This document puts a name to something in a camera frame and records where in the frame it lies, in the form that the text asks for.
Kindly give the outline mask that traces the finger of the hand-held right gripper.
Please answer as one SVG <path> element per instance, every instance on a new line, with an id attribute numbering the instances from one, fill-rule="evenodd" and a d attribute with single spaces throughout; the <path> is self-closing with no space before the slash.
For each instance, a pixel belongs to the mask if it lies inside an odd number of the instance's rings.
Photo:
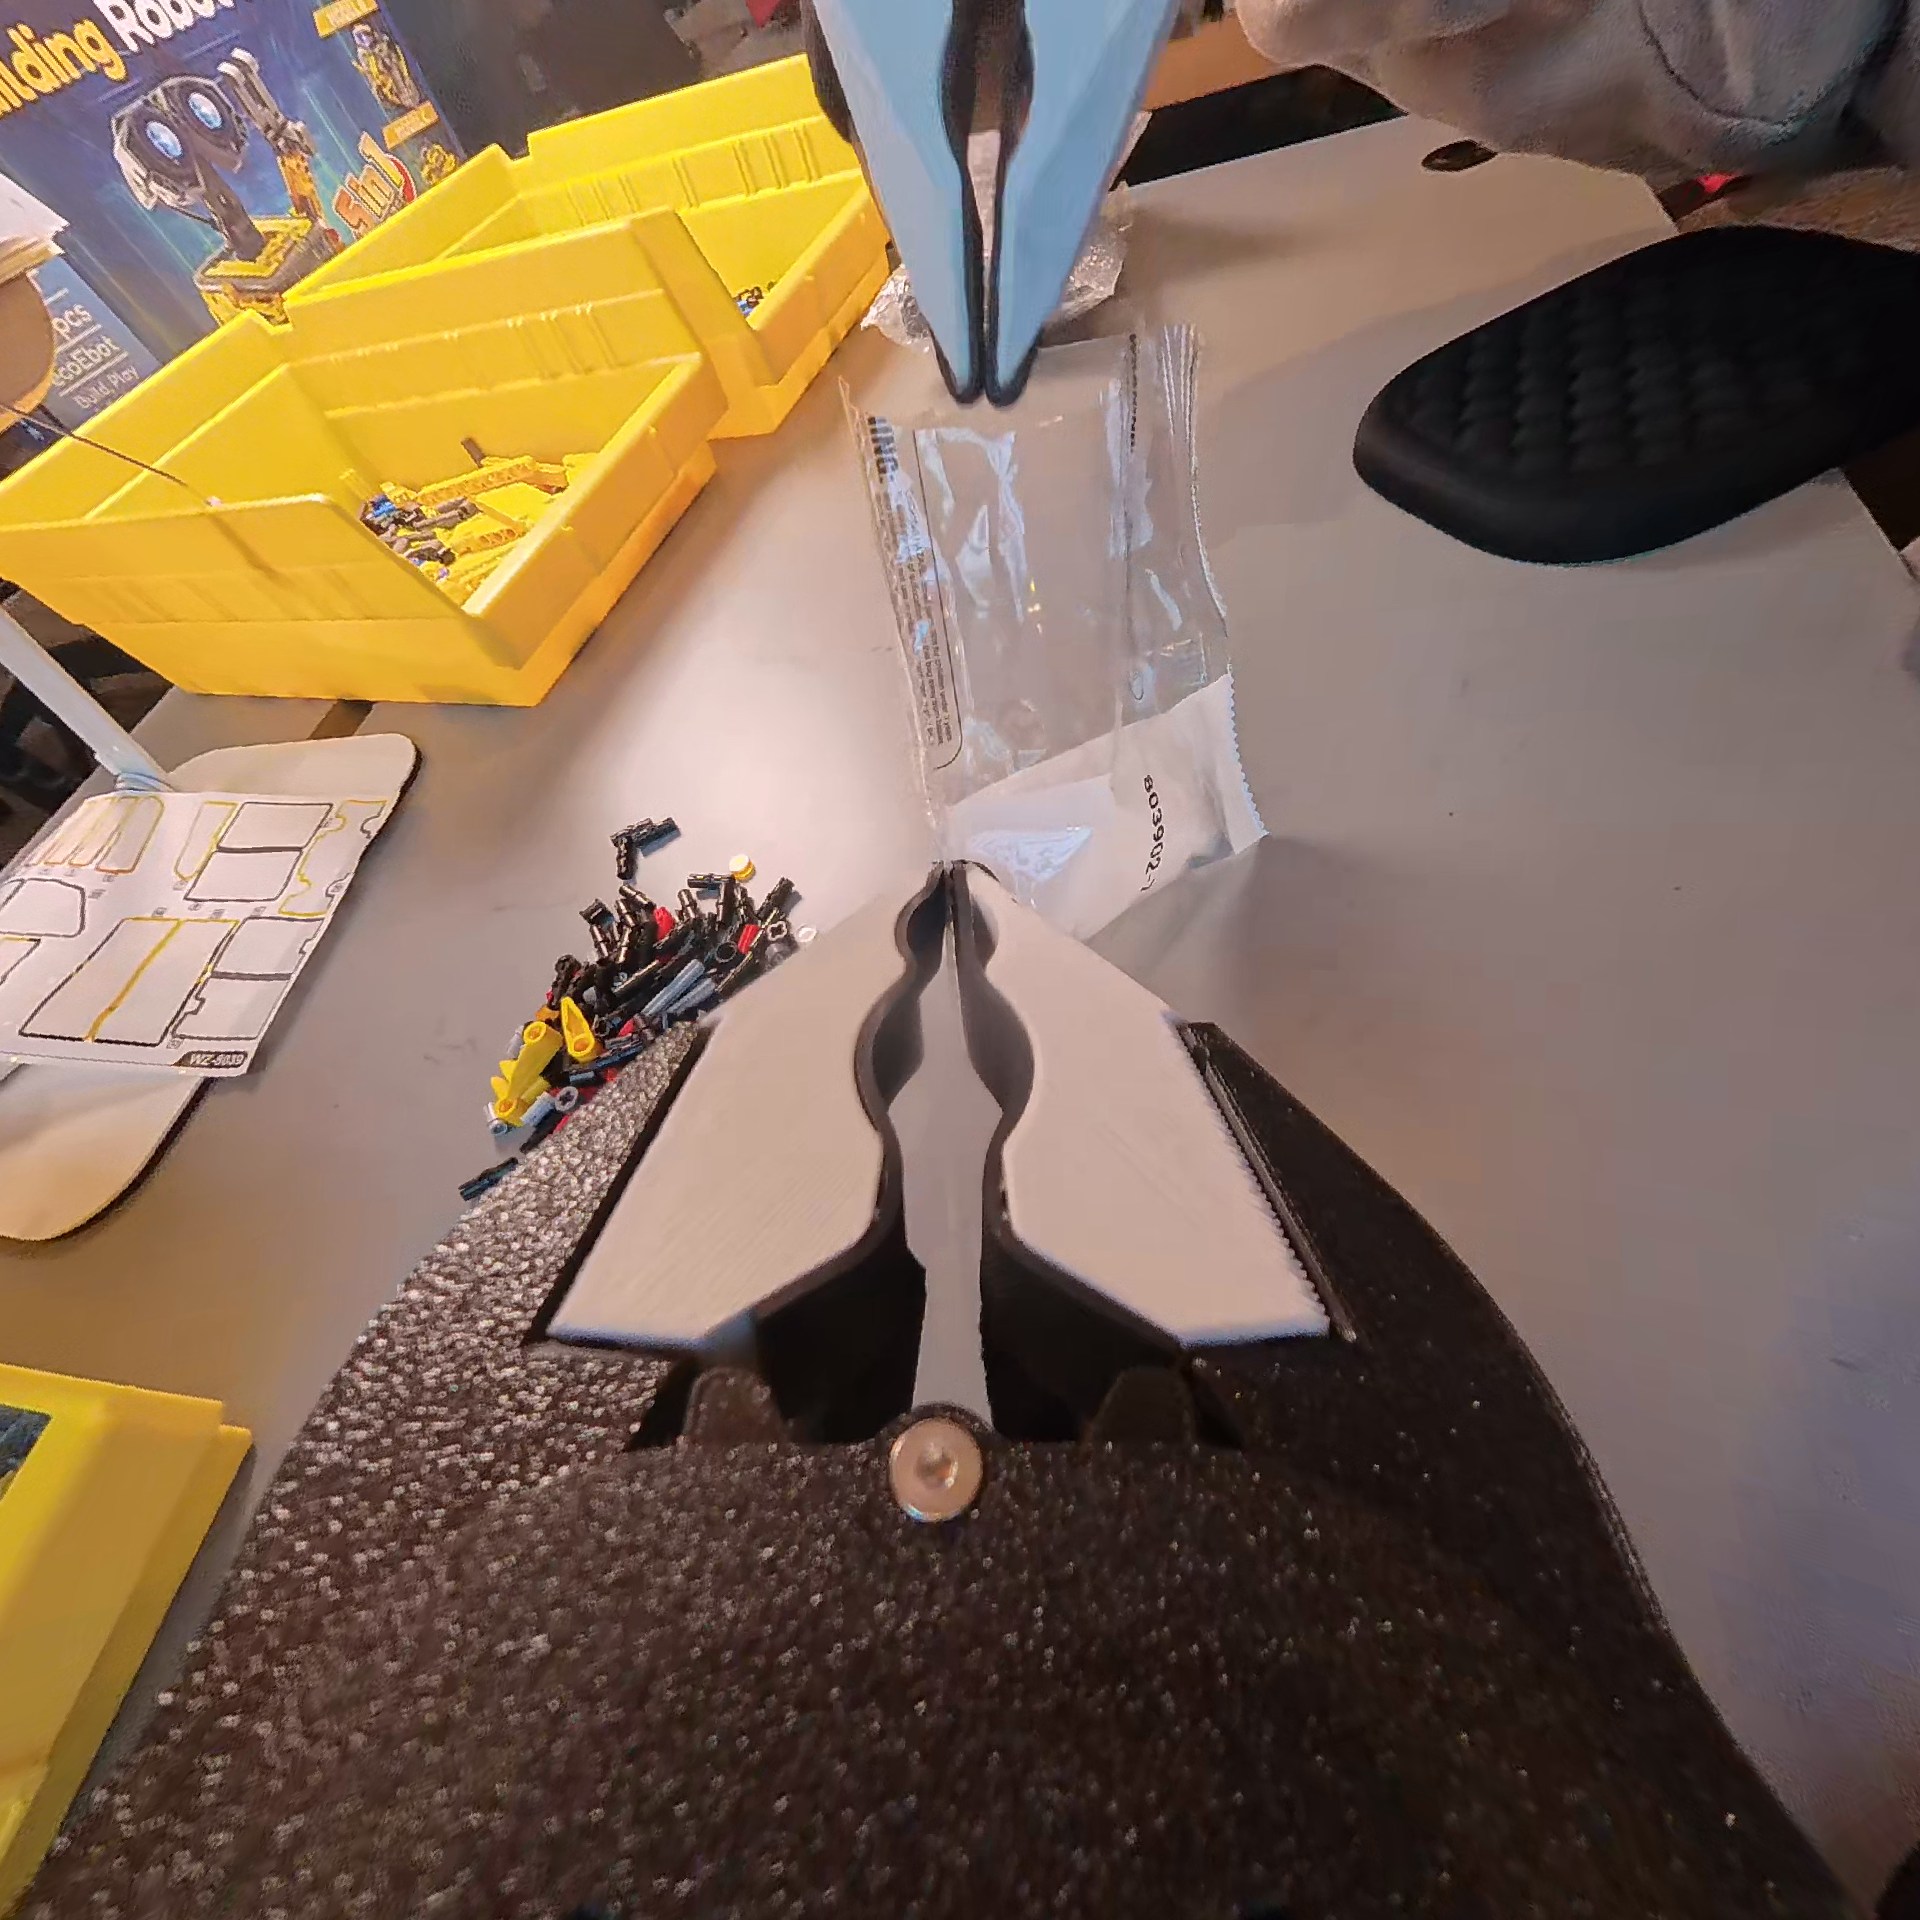
<path id="1" fill-rule="evenodd" d="M 958 402 L 989 390 L 989 247 L 970 169 L 997 4 L 801 1 L 820 110 L 857 150 Z"/>
<path id="2" fill-rule="evenodd" d="M 1027 384 L 1182 4 L 1023 1 L 1014 12 L 983 295 L 986 402 L 1016 402 Z"/>

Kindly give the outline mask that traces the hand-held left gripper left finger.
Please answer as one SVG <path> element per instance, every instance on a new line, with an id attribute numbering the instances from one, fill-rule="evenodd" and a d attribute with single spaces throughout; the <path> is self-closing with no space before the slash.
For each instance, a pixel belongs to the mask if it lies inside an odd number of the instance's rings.
<path id="1" fill-rule="evenodd" d="M 567 1345 L 716 1357 L 917 1349 L 890 1109 L 921 1061 L 949 876 L 931 869 L 779 963 L 700 1025 L 660 1124 L 547 1317 Z"/>

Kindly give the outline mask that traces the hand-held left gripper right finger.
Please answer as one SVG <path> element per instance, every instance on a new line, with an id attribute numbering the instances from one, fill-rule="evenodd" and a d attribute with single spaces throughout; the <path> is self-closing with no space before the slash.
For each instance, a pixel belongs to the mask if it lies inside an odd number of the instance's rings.
<path id="1" fill-rule="evenodd" d="M 1016 1256 L 1187 1352 L 1331 1333 L 1159 995 L 980 865 L 955 869 L 955 965 Z"/>

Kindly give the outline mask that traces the pile of mixed small plastic parts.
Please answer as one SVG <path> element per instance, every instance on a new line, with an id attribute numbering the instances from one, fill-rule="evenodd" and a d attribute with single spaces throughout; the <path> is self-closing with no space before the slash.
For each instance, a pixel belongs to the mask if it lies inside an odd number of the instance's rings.
<path id="1" fill-rule="evenodd" d="M 463 1202 L 503 1186 L 667 1036 L 813 940 L 813 929 L 795 922 L 804 889 L 779 870 L 762 876 L 749 853 L 691 870 L 674 892 L 650 892 L 643 869 L 679 834 L 674 818 L 611 833 L 611 892 L 580 906 L 588 947 L 554 963 L 540 1006 L 491 1071 L 494 1161 L 460 1183 Z"/>

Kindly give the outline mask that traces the clear plastic bag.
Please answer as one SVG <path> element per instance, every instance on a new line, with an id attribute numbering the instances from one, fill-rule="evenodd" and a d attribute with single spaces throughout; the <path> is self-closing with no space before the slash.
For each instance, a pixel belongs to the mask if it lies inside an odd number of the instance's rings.
<path id="1" fill-rule="evenodd" d="M 1202 341 L 1041 349 L 1017 407 L 842 390 L 940 858 L 1088 940 L 1266 825 L 1202 540 Z"/>

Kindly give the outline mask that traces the person's right forearm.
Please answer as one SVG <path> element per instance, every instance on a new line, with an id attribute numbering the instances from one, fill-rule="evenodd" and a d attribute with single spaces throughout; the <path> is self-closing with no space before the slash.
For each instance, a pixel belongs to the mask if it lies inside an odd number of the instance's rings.
<path id="1" fill-rule="evenodd" d="M 1282 70 L 1328 66 L 1474 141 L 1640 178 L 1918 161 L 1909 1 L 1240 1 Z"/>

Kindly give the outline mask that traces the grey desk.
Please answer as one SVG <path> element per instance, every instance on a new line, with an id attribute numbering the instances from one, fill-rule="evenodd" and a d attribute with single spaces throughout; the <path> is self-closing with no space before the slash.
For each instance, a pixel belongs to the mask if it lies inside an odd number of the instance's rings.
<path id="1" fill-rule="evenodd" d="M 536 707 L 370 710 L 418 770 L 265 1062 L 5 1250 L 5 1363 L 259 1458 L 22 1915 L 1853 1915 L 1909 1853 L 1915 580 L 1835 478 L 1575 564 L 1365 485 L 1396 373 L 1674 235 L 1438 138 L 1156 185 L 1125 253 L 1202 341 L 1266 833 L 1093 949 L 1331 1333 L 1187 1352 L 1014 1252 L 953 876 L 917 1349 L 549 1337 L 724 1006 L 463 1202 L 611 833 L 813 938 L 946 863 L 822 374 Z"/>

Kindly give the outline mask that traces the yellow storage bin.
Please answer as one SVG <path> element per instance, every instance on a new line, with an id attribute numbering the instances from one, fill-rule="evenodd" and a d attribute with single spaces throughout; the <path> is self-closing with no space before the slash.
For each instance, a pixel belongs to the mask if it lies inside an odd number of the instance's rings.
<path id="1" fill-rule="evenodd" d="M 890 272 L 852 147 L 795 54 L 484 149 L 287 297 L 313 341 L 641 300 L 698 347 L 719 437 L 773 433 Z"/>
<path id="2" fill-rule="evenodd" d="M 242 317 L 5 483 L 5 578 L 185 691 L 535 707 L 715 472 L 698 347 L 641 300 L 313 341 Z M 594 451 L 466 604 L 360 525 L 384 483 Z"/>

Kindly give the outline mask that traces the robot kit box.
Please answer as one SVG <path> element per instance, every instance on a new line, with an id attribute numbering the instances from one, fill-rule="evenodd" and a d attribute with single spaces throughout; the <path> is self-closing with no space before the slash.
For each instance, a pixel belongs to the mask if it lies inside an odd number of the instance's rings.
<path id="1" fill-rule="evenodd" d="M 390 4 L 5 1 L 3 169 L 171 359 L 465 158 Z"/>

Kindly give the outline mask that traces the yellow flat box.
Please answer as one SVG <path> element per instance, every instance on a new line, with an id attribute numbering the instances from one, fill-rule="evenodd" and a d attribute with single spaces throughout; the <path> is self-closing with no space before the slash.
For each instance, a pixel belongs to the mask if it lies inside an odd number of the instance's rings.
<path id="1" fill-rule="evenodd" d="M 198 1558 L 253 1432 L 218 1400 L 3 1366 L 3 1912 Z"/>

